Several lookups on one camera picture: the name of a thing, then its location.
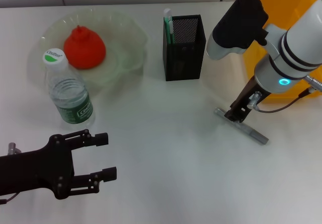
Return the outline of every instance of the green pen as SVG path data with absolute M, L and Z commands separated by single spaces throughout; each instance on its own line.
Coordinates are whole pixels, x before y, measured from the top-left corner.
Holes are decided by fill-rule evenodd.
M 174 29 L 173 29 L 171 9 L 165 9 L 163 13 L 164 13 L 164 20 L 166 24 L 167 43 L 174 44 L 175 35 L 174 35 Z

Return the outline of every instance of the blue indicator light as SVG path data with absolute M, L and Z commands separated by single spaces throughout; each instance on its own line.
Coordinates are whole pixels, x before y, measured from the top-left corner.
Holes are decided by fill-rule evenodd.
M 280 80 L 279 80 L 279 83 L 280 83 L 281 85 L 288 85 L 288 84 L 290 84 L 290 83 L 291 83 L 291 80 L 289 80 L 289 79 L 280 79 Z

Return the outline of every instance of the bottle cap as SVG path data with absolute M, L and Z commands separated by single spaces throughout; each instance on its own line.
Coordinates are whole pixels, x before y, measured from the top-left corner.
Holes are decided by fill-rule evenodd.
M 46 67 L 54 71 L 60 71 L 68 67 L 68 60 L 61 49 L 48 49 L 42 59 Z

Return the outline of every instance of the bottle label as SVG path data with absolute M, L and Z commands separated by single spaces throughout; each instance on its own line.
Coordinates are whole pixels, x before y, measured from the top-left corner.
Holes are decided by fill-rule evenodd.
M 71 124 L 85 122 L 93 113 L 93 106 L 90 96 L 87 95 L 86 99 L 78 106 L 73 108 L 61 108 L 56 106 L 62 119 Z

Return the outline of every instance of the plastic bowl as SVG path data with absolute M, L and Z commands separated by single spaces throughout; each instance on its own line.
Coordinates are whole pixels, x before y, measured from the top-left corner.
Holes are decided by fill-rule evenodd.
M 106 86 L 122 74 L 143 66 L 147 42 L 144 31 L 125 14 L 91 7 L 66 15 L 42 35 L 34 55 L 42 69 L 42 54 L 50 48 L 63 49 L 66 38 L 77 25 L 95 31 L 106 47 L 106 57 L 100 65 L 79 70 L 88 85 Z

